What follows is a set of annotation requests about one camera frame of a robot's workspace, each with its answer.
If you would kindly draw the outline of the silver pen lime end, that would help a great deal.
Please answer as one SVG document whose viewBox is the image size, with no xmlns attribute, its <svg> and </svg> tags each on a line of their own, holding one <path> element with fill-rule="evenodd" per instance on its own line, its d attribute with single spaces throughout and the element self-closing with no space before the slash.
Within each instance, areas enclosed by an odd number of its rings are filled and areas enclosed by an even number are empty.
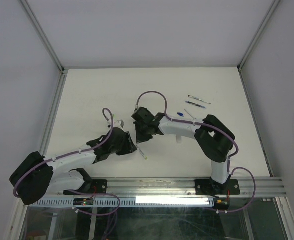
<svg viewBox="0 0 294 240">
<path fill-rule="evenodd" d="M 140 148 L 138 145 L 136 145 L 136 148 L 137 148 L 138 152 L 141 154 L 141 156 L 142 156 L 145 160 L 147 160 L 147 156 L 144 154 L 144 152 L 141 150 L 141 148 Z"/>
</svg>

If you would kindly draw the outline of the orange capped grey highlighter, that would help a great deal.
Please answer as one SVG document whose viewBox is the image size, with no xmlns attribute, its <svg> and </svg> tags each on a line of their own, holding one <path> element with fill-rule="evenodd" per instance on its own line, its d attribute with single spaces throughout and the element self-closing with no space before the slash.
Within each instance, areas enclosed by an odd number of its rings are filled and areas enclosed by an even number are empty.
<svg viewBox="0 0 294 240">
<path fill-rule="evenodd" d="M 176 135 L 176 143 L 181 144 L 182 143 L 182 137 L 180 135 Z"/>
</svg>

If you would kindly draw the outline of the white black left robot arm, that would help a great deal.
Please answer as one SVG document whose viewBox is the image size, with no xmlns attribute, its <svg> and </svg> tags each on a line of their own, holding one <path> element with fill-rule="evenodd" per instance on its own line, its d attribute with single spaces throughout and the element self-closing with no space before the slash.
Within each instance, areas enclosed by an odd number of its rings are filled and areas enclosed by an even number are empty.
<svg viewBox="0 0 294 240">
<path fill-rule="evenodd" d="M 87 194 L 92 183 L 84 170 L 86 166 L 104 161 L 110 155 L 124 156 L 136 150 L 130 133 L 114 127 L 106 135 L 60 156 L 43 156 L 37 151 L 30 153 L 9 181 L 14 196 L 25 205 L 34 204 L 51 193 L 78 191 Z"/>
</svg>

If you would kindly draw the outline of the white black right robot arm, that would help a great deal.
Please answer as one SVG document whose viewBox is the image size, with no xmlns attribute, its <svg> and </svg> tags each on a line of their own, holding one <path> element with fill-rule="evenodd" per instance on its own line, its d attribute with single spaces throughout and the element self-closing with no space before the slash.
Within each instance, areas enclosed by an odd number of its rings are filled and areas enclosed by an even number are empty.
<svg viewBox="0 0 294 240">
<path fill-rule="evenodd" d="M 229 158 L 232 148 L 238 152 L 235 136 L 215 116 L 207 115 L 202 122 L 173 119 L 165 113 L 152 115 L 146 108 L 137 108 L 134 120 L 136 142 L 144 143 L 155 135 L 175 135 L 193 139 L 211 161 L 211 190 L 221 194 L 228 188 Z"/>
</svg>

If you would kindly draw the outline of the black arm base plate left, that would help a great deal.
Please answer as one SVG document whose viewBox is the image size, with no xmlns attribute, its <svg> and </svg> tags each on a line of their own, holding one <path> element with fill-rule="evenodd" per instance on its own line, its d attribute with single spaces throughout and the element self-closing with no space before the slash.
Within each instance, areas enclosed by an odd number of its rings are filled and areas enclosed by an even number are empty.
<svg viewBox="0 0 294 240">
<path fill-rule="evenodd" d="M 107 190 L 106 179 L 90 179 L 86 180 L 84 184 L 76 190 L 64 190 L 63 194 L 70 195 L 92 195 L 92 194 L 105 194 Z"/>
</svg>

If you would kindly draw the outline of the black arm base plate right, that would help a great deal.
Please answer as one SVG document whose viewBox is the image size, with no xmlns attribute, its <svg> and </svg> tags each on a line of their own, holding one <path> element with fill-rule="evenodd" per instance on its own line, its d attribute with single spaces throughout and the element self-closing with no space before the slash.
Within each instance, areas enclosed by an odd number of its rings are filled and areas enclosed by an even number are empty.
<svg viewBox="0 0 294 240">
<path fill-rule="evenodd" d="M 236 179 L 228 179 L 224 184 L 217 183 L 211 178 L 196 179 L 195 194 L 217 197 L 220 195 L 239 195 L 240 188 Z"/>
</svg>

